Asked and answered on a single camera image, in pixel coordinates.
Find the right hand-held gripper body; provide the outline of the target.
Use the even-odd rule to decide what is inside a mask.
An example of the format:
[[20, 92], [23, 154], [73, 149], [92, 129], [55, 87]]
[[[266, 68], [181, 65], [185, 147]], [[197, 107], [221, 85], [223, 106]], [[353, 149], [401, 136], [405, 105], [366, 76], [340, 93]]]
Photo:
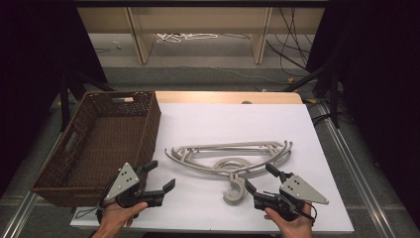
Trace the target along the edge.
[[308, 202], [328, 204], [329, 200], [299, 175], [284, 176], [281, 179], [279, 192], [257, 192], [253, 187], [255, 209], [267, 207], [277, 212], [284, 220], [294, 221], [305, 217], [314, 221], [315, 217], [303, 211]]

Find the aluminium floor rail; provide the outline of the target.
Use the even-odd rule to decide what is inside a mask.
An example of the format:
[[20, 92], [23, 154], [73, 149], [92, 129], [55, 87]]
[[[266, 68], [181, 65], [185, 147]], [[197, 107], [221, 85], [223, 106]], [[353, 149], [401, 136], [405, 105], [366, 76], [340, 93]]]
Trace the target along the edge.
[[319, 105], [319, 111], [323, 115], [328, 115], [326, 119], [327, 128], [335, 141], [341, 157], [350, 173], [353, 183], [358, 190], [358, 193], [367, 209], [367, 212], [381, 238], [396, 238], [396, 233], [390, 226], [389, 219], [385, 212], [380, 207], [378, 200], [373, 194], [368, 182], [363, 175], [357, 161], [351, 152], [346, 140], [341, 131], [335, 126], [332, 119], [332, 111], [327, 107], [325, 102]]
[[[37, 167], [33, 167], [35, 171], [31, 182], [34, 182], [35, 179], [40, 174], [41, 170], [46, 166], [49, 158], [53, 153], [53, 149], [61, 139], [61, 133], [52, 137], [54, 139], [53, 144], [49, 148], [49, 152], [40, 160]], [[17, 208], [13, 212], [11, 218], [9, 219], [4, 231], [0, 234], [0, 238], [19, 238], [27, 220], [29, 219], [35, 204], [37, 203], [39, 197], [31, 192], [29, 189], [25, 192], [22, 198], [4, 198], [6, 205], [16, 205]]]

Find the beige wooden bench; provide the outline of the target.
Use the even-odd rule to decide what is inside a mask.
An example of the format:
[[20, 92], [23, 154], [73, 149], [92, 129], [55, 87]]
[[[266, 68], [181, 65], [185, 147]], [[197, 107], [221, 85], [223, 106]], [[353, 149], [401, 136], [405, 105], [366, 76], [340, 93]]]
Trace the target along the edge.
[[322, 8], [297, 7], [79, 7], [78, 14], [91, 34], [129, 34], [138, 63], [148, 62], [156, 34], [247, 34], [255, 63], [263, 62], [269, 34], [314, 35]]

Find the white table sheet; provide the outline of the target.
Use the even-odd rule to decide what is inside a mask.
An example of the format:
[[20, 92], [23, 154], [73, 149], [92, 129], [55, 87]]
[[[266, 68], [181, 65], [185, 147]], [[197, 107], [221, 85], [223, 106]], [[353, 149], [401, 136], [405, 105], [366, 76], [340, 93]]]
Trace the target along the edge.
[[167, 157], [179, 146], [237, 142], [288, 141], [290, 159], [282, 170], [301, 176], [322, 193], [328, 204], [317, 205], [313, 230], [317, 234], [349, 234], [354, 227], [303, 104], [164, 103], [154, 154], [158, 162], [147, 188], [176, 181], [162, 206], [148, 208], [135, 219], [137, 231], [177, 233], [269, 234], [276, 225], [255, 209], [251, 196], [231, 206], [223, 199], [230, 186], [222, 177], [197, 173]]

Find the person's left hand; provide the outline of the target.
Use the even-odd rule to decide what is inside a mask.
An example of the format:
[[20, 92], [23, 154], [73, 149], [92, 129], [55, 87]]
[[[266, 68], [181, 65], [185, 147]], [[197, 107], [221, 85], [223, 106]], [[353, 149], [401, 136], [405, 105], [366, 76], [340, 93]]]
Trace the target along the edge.
[[129, 208], [112, 203], [106, 207], [99, 229], [108, 229], [119, 233], [124, 227], [130, 227], [134, 217], [147, 207], [145, 202], [140, 202]]

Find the person's right hand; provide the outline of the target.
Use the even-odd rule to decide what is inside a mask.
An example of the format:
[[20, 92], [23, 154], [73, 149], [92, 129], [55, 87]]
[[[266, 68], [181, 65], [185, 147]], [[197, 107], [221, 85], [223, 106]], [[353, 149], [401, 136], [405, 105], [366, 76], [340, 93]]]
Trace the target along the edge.
[[293, 221], [286, 221], [269, 207], [264, 212], [264, 218], [276, 224], [283, 238], [312, 238], [312, 221], [310, 219], [299, 216]]

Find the brown wicker basket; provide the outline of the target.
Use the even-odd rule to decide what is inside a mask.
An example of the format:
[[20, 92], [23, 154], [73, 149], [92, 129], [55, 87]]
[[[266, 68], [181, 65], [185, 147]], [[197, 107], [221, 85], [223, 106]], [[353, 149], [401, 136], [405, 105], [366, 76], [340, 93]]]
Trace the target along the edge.
[[31, 191], [55, 206], [96, 205], [121, 166], [152, 160], [159, 120], [153, 91], [85, 94]]

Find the dark curtain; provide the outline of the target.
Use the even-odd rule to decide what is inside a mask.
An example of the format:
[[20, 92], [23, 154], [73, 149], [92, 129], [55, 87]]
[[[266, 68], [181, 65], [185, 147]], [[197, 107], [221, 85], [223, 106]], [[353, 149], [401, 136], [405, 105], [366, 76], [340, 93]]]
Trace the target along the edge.
[[0, 196], [27, 158], [60, 80], [83, 95], [105, 73], [74, 0], [0, 0]]
[[307, 68], [341, 39], [348, 108], [420, 229], [420, 0], [327, 0]]

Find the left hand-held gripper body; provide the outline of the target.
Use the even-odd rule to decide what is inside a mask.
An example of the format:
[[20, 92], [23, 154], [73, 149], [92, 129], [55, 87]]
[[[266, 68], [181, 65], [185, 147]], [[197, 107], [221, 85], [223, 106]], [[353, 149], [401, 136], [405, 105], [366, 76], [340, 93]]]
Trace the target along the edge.
[[104, 204], [108, 205], [114, 201], [123, 208], [129, 208], [145, 202], [148, 207], [162, 206], [164, 196], [152, 196], [150, 191], [144, 191], [141, 188], [142, 181], [142, 176], [137, 175], [137, 169], [125, 163], [119, 169], [111, 187], [106, 191]]

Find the black metal stand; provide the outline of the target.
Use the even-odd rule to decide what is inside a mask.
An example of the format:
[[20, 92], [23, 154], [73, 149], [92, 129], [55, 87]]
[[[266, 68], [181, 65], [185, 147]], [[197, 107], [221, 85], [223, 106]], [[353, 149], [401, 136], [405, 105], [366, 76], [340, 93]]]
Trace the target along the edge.
[[326, 94], [330, 95], [329, 116], [336, 128], [339, 128], [338, 122], [338, 75], [335, 73], [334, 66], [331, 63], [325, 63], [318, 69], [292, 83], [283, 89], [283, 92], [292, 92], [308, 82], [316, 79], [317, 82], [313, 88], [313, 95], [315, 97], [323, 97]]
[[70, 108], [68, 92], [71, 92], [77, 100], [80, 100], [86, 92], [84, 84], [90, 84], [103, 91], [113, 91], [113, 88], [82, 71], [66, 69], [59, 80], [59, 98], [61, 105], [61, 128], [63, 132], [70, 121]]

